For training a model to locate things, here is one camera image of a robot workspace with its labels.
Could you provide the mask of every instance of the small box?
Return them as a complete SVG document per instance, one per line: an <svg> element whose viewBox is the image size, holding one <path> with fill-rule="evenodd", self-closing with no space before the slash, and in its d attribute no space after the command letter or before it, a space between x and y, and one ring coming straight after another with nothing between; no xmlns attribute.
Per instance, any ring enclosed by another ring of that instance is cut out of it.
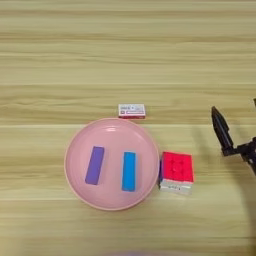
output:
<svg viewBox="0 0 256 256"><path fill-rule="evenodd" d="M124 119L144 119L146 117L144 104L119 104L118 116Z"/></svg>
<svg viewBox="0 0 256 256"><path fill-rule="evenodd" d="M160 189L180 194L189 194L193 183L192 156L163 152Z"/></svg>

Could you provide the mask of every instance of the wood grain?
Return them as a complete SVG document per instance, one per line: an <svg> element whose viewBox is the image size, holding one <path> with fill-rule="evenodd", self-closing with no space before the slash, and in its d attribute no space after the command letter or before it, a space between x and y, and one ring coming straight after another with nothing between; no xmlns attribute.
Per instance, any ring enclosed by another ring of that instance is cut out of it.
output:
<svg viewBox="0 0 256 256"><path fill-rule="evenodd" d="M216 105L237 144L255 136L255 27L255 1L1 1L0 255L256 255L256 179L210 119ZM160 151L193 155L193 193L98 211L65 150L130 102Z"/></svg>

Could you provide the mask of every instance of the rectangular block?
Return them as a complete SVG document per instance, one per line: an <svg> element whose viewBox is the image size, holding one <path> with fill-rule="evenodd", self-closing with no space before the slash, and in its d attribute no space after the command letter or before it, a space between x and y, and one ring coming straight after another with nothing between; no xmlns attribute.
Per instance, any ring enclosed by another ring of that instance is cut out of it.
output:
<svg viewBox="0 0 256 256"><path fill-rule="evenodd" d="M104 157L103 147L93 147L90 163L87 169L85 182L97 185L100 177L101 165Z"/></svg>
<svg viewBox="0 0 256 256"><path fill-rule="evenodd" d="M124 152L122 190L135 191L136 154Z"/></svg>

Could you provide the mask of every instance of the cube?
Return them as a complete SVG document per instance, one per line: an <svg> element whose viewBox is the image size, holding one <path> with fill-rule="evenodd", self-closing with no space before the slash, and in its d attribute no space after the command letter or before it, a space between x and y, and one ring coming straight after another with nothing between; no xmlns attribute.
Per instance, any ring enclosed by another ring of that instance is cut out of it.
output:
<svg viewBox="0 0 256 256"><path fill-rule="evenodd" d="M163 191L188 194L193 183L192 156L163 152L160 189Z"/></svg>

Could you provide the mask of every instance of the blue block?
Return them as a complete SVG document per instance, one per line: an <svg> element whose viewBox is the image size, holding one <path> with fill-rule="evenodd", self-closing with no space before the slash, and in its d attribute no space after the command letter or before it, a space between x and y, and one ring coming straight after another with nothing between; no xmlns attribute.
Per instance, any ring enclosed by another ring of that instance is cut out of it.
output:
<svg viewBox="0 0 256 256"><path fill-rule="evenodd" d="M136 182L136 154L124 152L122 190L135 191Z"/></svg>

